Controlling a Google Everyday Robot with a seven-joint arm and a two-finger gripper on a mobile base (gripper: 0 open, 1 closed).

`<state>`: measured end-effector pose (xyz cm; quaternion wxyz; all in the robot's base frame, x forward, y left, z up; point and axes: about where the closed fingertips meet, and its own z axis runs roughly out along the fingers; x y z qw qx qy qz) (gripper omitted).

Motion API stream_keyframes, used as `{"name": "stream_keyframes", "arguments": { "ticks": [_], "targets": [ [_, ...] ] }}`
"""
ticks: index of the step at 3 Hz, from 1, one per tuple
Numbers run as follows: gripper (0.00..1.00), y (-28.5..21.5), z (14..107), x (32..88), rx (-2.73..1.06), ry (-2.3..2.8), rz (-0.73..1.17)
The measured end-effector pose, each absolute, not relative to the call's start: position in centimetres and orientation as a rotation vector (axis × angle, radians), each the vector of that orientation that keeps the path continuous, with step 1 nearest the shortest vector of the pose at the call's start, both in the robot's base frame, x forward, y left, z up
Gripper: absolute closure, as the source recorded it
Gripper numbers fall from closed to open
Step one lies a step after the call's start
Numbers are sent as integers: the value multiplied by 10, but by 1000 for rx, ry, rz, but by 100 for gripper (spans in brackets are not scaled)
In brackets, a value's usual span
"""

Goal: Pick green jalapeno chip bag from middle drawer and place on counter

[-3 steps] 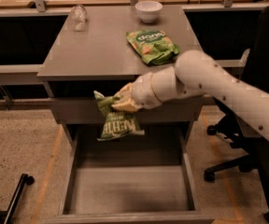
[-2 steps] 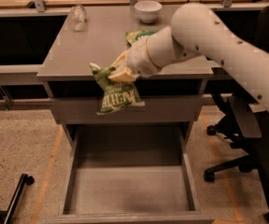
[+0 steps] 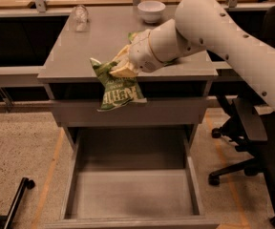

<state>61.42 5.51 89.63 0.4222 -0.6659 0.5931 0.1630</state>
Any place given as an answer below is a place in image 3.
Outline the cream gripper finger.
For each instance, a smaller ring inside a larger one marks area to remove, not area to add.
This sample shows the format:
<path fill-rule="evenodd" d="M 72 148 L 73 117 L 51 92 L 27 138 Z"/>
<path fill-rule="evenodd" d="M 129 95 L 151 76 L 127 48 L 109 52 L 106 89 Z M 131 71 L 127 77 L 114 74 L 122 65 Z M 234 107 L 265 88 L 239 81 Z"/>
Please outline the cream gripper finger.
<path fill-rule="evenodd" d="M 128 60 L 113 61 L 110 65 L 109 74 L 113 77 L 136 77 L 138 75 L 134 65 Z"/>
<path fill-rule="evenodd" d="M 116 63 L 115 64 L 116 69 L 128 68 L 129 67 L 129 65 L 130 65 L 129 50 L 130 50 L 130 46 L 126 45 L 114 57 L 113 61 Z"/>

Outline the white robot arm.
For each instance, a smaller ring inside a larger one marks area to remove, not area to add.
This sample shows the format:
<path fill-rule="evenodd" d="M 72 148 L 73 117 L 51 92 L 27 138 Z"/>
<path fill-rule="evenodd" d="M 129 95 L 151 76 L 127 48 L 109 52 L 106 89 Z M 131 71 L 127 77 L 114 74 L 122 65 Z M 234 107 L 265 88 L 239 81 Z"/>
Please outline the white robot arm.
<path fill-rule="evenodd" d="M 127 49 L 111 75 L 152 73 L 174 59 L 211 51 L 275 112 L 275 49 L 243 31 L 216 0 L 182 0 L 174 18 L 139 33 Z"/>

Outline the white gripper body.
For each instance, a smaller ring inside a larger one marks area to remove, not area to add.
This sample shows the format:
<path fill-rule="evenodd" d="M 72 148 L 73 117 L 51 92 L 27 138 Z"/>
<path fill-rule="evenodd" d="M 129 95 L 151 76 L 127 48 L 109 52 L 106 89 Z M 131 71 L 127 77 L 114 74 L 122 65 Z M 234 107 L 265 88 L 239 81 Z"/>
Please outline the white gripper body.
<path fill-rule="evenodd" d="M 138 32 L 129 49 L 129 61 L 138 72 L 152 73 L 163 67 L 150 46 L 150 30 Z"/>

